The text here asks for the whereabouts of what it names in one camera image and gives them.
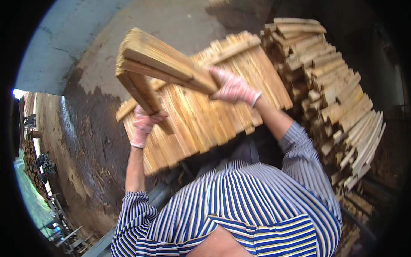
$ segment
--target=man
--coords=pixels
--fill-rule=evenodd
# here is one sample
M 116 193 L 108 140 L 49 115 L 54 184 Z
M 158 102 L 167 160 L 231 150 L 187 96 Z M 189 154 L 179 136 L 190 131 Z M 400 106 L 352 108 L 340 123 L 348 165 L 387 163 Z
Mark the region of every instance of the man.
M 222 86 L 210 99 L 258 110 L 284 152 L 282 170 L 231 161 L 183 187 L 157 213 L 145 191 L 143 148 L 166 113 L 148 117 L 136 107 L 113 256 L 331 256 L 341 212 L 304 129 L 243 78 L 217 67 L 210 73 Z

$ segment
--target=pink-dotted glove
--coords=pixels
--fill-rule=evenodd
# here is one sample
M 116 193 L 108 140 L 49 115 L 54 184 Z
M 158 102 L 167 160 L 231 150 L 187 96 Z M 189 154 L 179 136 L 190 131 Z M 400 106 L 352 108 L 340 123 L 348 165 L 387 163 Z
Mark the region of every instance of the pink-dotted glove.
M 263 94 L 261 91 L 250 87 L 245 79 L 240 76 L 226 72 L 216 66 L 211 66 L 208 69 L 216 82 L 221 84 L 221 89 L 209 96 L 210 100 L 224 100 L 233 104 L 242 101 L 253 108 L 256 101 Z
M 168 116 L 166 111 L 161 111 L 153 116 L 148 116 L 143 108 L 138 104 L 134 109 L 134 135 L 130 144 L 134 147 L 144 148 L 148 134 L 153 129 L 154 124 L 159 123 Z

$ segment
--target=striped shirt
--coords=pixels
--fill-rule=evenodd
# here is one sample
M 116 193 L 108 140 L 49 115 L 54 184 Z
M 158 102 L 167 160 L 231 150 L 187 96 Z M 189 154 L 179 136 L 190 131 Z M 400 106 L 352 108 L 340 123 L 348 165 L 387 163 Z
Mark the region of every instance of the striped shirt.
M 255 256 L 331 256 L 341 212 L 317 152 L 296 122 L 279 145 L 282 170 L 230 162 L 183 187 L 160 213 L 147 192 L 126 192 L 112 255 L 186 255 L 220 225 Z

